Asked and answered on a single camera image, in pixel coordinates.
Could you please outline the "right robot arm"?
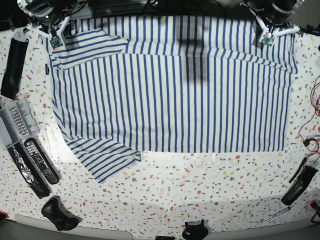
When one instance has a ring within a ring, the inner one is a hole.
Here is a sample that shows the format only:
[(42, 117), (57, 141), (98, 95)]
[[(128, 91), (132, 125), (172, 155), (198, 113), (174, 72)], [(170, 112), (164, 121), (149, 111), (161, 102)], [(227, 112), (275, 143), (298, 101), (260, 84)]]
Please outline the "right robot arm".
[(27, 17), (24, 33), (29, 31), (46, 38), (54, 51), (66, 46), (65, 29), (71, 16), (81, 11), (87, 0), (18, 0)]

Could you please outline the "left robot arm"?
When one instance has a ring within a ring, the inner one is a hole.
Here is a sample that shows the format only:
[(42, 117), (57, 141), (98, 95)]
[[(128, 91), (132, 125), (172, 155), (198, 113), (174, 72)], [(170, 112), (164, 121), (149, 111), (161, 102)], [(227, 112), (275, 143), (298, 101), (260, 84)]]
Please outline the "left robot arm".
[(289, 22), (290, 16), (303, 3), (303, 0), (243, 0), (241, 5), (256, 18), (261, 29), (258, 41), (272, 47), (279, 37), (303, 33), (299, 26)]

